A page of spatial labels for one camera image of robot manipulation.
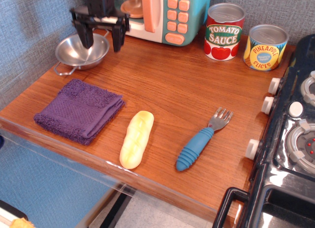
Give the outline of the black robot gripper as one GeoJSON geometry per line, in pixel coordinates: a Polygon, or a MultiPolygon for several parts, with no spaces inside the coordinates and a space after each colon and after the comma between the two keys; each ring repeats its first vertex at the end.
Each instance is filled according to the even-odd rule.
{"type": "Polygon", "coordinates": [[[86,5],[70,9],[72,23],[77,30],[82,45],[89,49],[94,43],[93,28],[110,27],[110,23],[101,23],[103,18],[117,18],[112,28],[114,52],[119,52],[125,41],[125,33],[130,30],[129,15],[115,7],[117,0],[86,0],[86,5]]]}

